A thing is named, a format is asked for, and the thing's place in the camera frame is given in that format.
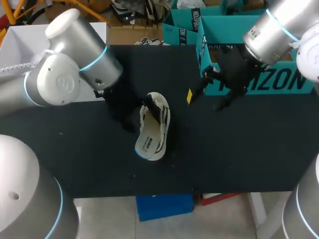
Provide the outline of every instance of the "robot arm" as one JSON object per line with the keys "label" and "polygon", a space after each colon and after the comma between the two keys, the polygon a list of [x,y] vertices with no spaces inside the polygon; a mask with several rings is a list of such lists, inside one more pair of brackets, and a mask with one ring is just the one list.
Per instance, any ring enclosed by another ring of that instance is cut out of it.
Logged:
{"label": "robot arm", "polygon": [[318,9],[317,0],[275,1],[244,34],[244,44],[219,50],[217,63],[220,71],[213,67],[205,69],[204,83],[195,91],[194,99],[202,94],[208,83],[221,81],[231,90],[216,108],[221,110],[236,97],[246,94],[249,83],[266,67],[276,64],[298,47],[299,71],[307,79],[319,82]]}
{"label": "robot arm", "polygon": [[122,66],[79,10],[59,15],[45,34],[50,47],[34,68],[1,77],[0,117],[71,103],[78,96],[80,76],[94,91],[111,88],[121,77]]}
{"label": "robot arm", "polygon": [[46,52],[31,70],[2,76],[0,117],[15,111],[66,105],[79,93],[79,67],[67,55]]}

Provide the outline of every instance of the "slipper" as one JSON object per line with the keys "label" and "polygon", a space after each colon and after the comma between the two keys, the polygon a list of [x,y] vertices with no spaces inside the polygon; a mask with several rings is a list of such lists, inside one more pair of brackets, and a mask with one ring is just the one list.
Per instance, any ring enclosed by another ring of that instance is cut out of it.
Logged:
{"label": "slipper", "polygon": [[140,136],[135,144],[135,152],[141,158],[159,160],[166,151],[170,122],[170,109],[164,96],[157,92],[148,93],[140,117]]}

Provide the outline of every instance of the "floor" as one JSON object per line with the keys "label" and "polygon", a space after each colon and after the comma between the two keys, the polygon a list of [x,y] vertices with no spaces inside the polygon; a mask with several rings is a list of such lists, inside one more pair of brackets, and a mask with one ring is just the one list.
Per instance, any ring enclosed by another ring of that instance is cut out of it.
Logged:
{"label": "floor", "polygon": [[[278,193],[263,194],[266,211]],[[81,208],[79,239],[255,239],[246,194],[211,205],[196,205],[189,214],[140,222],[135,197],[76,199]],[[274,239],[284,239],[277,233]]]}

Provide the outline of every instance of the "cardboard box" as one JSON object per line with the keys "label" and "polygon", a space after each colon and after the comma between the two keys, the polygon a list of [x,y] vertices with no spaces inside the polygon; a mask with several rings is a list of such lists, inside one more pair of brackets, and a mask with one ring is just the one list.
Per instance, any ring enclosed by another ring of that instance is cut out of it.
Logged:
{"label": "cardboard box", "polygon": [[[106,42],[107,25],[104,22],[91,23]],[[45,36],[48,25],[12,26],[8,29],[0,48],[0,68],[38,61],[49,41]],[[80,93],[75,102],[96,101],[92,88],[81,81]]]}
{"label": "cardboard box", "polygon": [[197,32],[200,16],[225,15],[226,5],[227,0],[221,0],[220,5],[217,6],[208,6],[193,9],[178,9],[177,0],[175,0],[171,8],[171,15],[173,17],[174,26]]}
{"label": "cardboard box", "polygon": [[104,12],[111,4],[111,0],[89,0],[89,8],[96,13]]}
{"label": "cardboard box", "polygon": [[171,15],[162,24],[164,43],[169,45],[196,45],[197,32],[174,26]]}
{"label": "cardboard box", "polygon": [[[218,49],[221,45],[230,48],[243,44],[243,35],[249,31],[259,16],[203,16],[200,20],[197,35],[196,54],[202,76],[207,66],[219,69],[209,49]],[[297,70],[295,55],[287,56],[266,72],[250,82],[248,95],[267,94],[308,94],[314,83],[306,80]],[[229,89],[216,81],[209,84],[206,95],[225,95]]]}
{"label": "cardboard box", "polygon": [[134,45],[135,42],[140,41],[143,37],[151,39],[158,38],[162,41],[162,29],[125,29],[110,27],[108,41],[111,45]]}

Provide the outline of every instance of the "black table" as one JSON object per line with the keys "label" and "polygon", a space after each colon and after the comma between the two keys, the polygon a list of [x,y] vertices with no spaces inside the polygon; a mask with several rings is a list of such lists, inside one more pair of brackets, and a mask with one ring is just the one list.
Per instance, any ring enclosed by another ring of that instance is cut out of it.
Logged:
{"label": "black table", "polygon": [[[245,96],[214,112],[218,97],[188,106],[199,80],[191,46],[114,46],[141,95],[163,94],[176,122],[174,148],[139,158],[138,134],[122,130],[105,103],[25,110],[0,119],[0,134],[29,145],[74,197],[292,190],[319,151],[315,94]],[[139,109],[134,113],[139,127]]]}

